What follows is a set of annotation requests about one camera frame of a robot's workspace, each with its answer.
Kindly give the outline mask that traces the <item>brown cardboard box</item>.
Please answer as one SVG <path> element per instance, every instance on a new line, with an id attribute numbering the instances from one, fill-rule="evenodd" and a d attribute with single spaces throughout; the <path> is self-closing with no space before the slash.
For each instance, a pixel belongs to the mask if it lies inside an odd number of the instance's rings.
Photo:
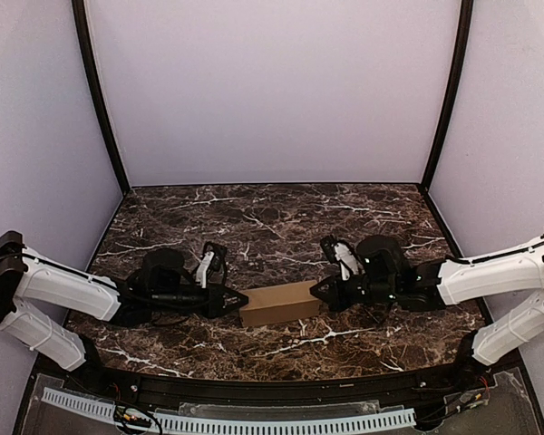
<path id="1" fill-rule="evenodd" d="M 243 327 L 281 324 L 317 316 L 321 301 L 310 294 L 316 280 L 242 291 L 248 304 L 239 309 Z"/>

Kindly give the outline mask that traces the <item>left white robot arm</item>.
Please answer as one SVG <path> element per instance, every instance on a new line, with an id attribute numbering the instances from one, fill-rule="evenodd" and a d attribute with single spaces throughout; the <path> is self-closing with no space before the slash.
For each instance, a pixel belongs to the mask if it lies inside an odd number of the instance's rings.
<path id="1" fill-rule="evenodd" d="M 35 300 L 88 314 L 121 327 L 146 324 L 155 313 L 220 318 L 248 304 L 227 286 L 227 249 L 206 243 L 193 271 L 182 253 L 147 253 L 127 279 L 92 275 L 28 247 L 17 231 L 0 236 L 0 331 L 12 335 L 67 372 L 98 368 L 92 341 L 66 330 L 34 306 Z"/>

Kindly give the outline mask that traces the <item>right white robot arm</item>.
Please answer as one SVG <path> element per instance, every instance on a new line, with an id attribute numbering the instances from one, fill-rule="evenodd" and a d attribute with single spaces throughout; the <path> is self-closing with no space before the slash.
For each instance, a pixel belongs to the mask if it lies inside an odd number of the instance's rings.
<path id="1" fill-rule="evenodd" d="M 544 332 L 544 233 L 483 256 L 447 256 L 417 266 L 410 265 L 397 240 L 388 236 L 367 237 L 357 247 L 328 236 L 321 247 L 340 271 L 309 292 L 333 312 L 359 304 L 427 312 L 488 295 L 529 290 L 530 296 L 501 319 L 461 340 L 455 359 L 461 371 L 484 372 Z"/>

